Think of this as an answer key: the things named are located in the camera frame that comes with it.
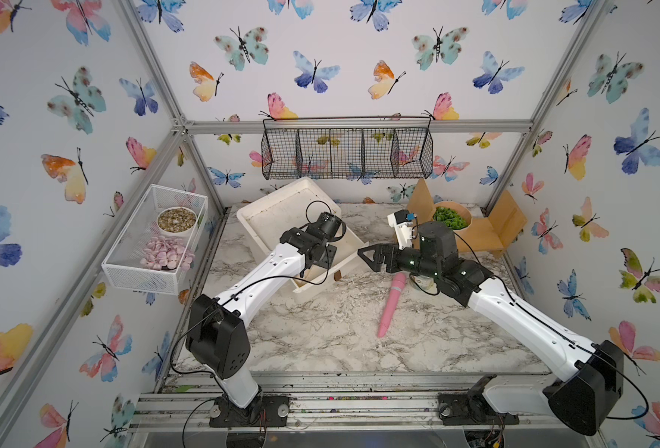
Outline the pink toy microphone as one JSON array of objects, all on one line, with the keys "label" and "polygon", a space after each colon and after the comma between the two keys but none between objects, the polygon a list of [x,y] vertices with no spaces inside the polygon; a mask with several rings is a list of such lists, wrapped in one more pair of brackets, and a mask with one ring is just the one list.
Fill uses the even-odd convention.
[{"label": "pink toy microphone", "polygon": [[404,272],[397,273],[392,278],[388,298],[378,325],[378,338],[384,338],[391,326],[393,315],[406,287],[406,281],[407,275]]}]

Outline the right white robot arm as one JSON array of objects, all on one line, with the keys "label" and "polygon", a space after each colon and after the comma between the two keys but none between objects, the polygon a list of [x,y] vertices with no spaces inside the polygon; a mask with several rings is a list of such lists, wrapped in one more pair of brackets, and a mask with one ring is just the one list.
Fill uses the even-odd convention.
[{"label": "right white robot arm", "polygon": [[358,255],[374,272],[430,278],[440,294],[494,322],[551,371],[531,382],[483,378],[462,401],[464,419],[489,424],[510,414],[538,414],[595,435],[623,394],[623,352],[610,341],[594,343],[572,332],[512,295],[490,269],[460,257],[454,231],[443,224],[426,222],[413,235],[418,248],[376,244]]}]

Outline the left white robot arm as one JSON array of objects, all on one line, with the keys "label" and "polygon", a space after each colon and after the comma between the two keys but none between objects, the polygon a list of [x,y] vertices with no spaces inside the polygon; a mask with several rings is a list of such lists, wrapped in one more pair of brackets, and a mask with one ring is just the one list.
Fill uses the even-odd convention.
[{"label": "left white robot arm", "polygon": [[229,289],[210,297],[197,297],[184,335],[186,350],[205,368],[223,391],[213,425],[263,425],[266,406],[262,389],[245,363],[251,354],[247,326],[285,283],[310,285],[304,275],[318,266],[329,271],[347,232],[341,218],[322,212],[315,221],[285,231],[279,244],[247,276]]}]

